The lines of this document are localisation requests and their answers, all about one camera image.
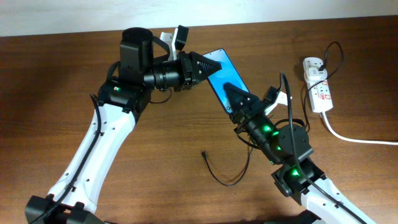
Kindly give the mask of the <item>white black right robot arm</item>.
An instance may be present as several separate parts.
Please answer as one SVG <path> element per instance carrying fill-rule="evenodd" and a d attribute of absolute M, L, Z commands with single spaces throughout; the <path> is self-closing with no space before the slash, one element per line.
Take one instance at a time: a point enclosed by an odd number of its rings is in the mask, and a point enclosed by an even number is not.
<path fill-rule="evenodd" d="M 284 120 L 286 125 L 278 128 L 266 116 L 264 111 L 281 94 L 279 88 L 270 87 L 263 99 L 231 83 L 225 83 L 223 88 L 232 111 L 230 119 L 237 125 L 235 133 L 248 134 L 250 146 L 279 166 L 272 173 L 276 187 L 283 196 L 305 208 L 284 223 L 373 222 L 311 160 L 313 148 L 301 121 L 289 114 Z"/>

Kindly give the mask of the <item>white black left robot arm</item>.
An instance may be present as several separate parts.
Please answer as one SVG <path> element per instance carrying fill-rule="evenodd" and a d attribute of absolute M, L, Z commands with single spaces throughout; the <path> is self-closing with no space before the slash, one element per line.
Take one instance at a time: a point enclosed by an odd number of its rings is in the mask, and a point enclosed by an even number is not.
<path fill-rule="evenodd" d="M 188 28 L 179 26 L 175 60 L 170 46 L 149 29 L 123 31 L 120 59 L 113 63 L 97 95 L 94 115 L 71 163 L 46 197 L 32 196 L 28 223 L 101 223 L 95 216 L 103 182 L 124 140 L 151 103 L 154 90 L 190 90 L 221 70 L 221 64 L 182 49 Z"/>

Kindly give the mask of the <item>blue Galaxy S25+ smartphone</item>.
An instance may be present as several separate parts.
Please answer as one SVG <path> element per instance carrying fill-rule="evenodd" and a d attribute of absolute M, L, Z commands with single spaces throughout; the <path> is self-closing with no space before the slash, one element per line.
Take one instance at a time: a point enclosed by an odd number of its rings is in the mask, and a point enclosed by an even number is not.
<path fill-rule="evenodd" d="M 228 97 L 224 90 L 224 84 L 231 83 L 232 85 L 246 92 L 249 90 L 224 49 L 214 50 L 205 54 L 204 57 L 221 64 L 221 70 L 210 75 L 207 80 L 215 95 L 219 99 L 220 104 L 222 105 L 226 114 L 231 114 L 233 111 L 230 107 Z"/>

